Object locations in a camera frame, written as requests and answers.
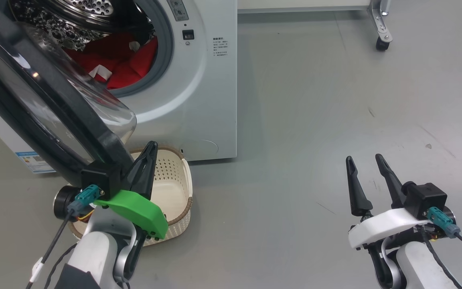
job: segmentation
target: white plastic basket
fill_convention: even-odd
[[[192,176],[185,158],[178,152],[166,148],[158,150],[151,201],[167,216],[168,231],[165,239],[146,240],[144,246],[160,243],[185,232],[190,223],[192,207]],[[69,229],[81,238],[87,225],[83,222],[69,223]]]

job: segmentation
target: washing machine door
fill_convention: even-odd
[[[72,185],[94,160],[132,158],[123,143],[136,127],[131,110],[51,43],[44,31],[0,11],[0,116]]]

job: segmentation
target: stainless steel drum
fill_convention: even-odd
[[[143,44],[154,28],[132,0],[9,0],[15,20],[42,28],[62,47],[83,50],[93,40],[130,31]]]

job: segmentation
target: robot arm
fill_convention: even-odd
[[[96,196],[90,202],[97,207],[64,265],[56,289],[121,289],[125,284],[129,287],[145,240],[152,236],[156,240],[165,238],[168,230],[165,215],[150,201],[157,154],[158,144],[150,142],[126,173],[118,165],[91,163],[81,172],[82,184],[87,189],[67,185],[57,194],[55,216],[74,221],[72,212],[82,212],[88,204],[80,204],[80,196],[88,188],[97,188],[97,194],[89,194]],[[43,264],[45,260],[41,258],[39,262]],[[34,271],[28,288],[37,274]]]
[[[423,243],[428,243],[429,238],[448,236],[448,232],[427,218],[432,207],[444,211],[455,225],[453,213],[444,206],[447,194],[431,183],[401,185],[383,156],[377,154],[376,160],[390,191],[392,209],[372,216],[372,204],[365,197],[357,179],[356,166],[349,156],[346,164],[351,213],[361,217],[361,223],[349,231],[350,246],[368,251],[377,281],[383,289],[456,288],[458,284],[446,275]]]

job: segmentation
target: red cloth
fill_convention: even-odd
[[[112,90],[141,80],[152,66],[158,49],[158,39],[151,39],[137,52],[130,49],[130,42],[133,41],[131,33],[114,33],[89,42],[83,51],[64,51],[87,73],[95,74],[95,80],[106,82],[106,87]]]

